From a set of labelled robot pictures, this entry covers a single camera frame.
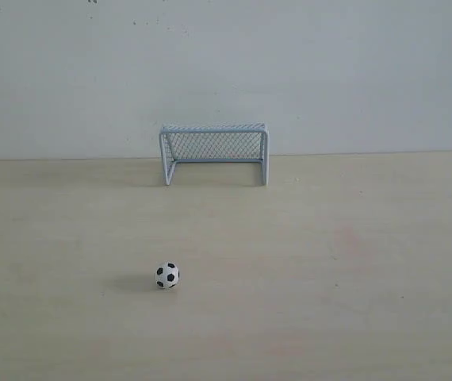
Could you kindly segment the white miniature goal with net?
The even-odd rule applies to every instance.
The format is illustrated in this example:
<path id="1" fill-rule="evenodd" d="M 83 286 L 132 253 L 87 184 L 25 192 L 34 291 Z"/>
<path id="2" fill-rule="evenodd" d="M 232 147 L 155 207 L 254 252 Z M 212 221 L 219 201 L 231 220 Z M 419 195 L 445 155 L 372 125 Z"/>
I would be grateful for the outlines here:
<path id="1" fill-rule="evenodd" d="M 159 131 L 163 177 L 171 185 L 179 164 L 252 163 L 269 182 L 270 134 L 262 122 L 240 125 L 163 125 Z"/>

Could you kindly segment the small black white soccer ball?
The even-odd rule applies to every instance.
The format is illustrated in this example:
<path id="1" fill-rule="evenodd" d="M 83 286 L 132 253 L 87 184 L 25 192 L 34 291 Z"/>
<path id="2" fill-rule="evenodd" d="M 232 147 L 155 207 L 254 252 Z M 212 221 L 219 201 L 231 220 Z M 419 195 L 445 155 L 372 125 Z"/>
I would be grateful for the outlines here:
<path id="1" fill-rule="evenodd" d="M 160 264 L 154 274 L 155 284 L 159 289 L 170 289 L 175 287 L 180 278 L 180 272 L 175 262 Z"/>

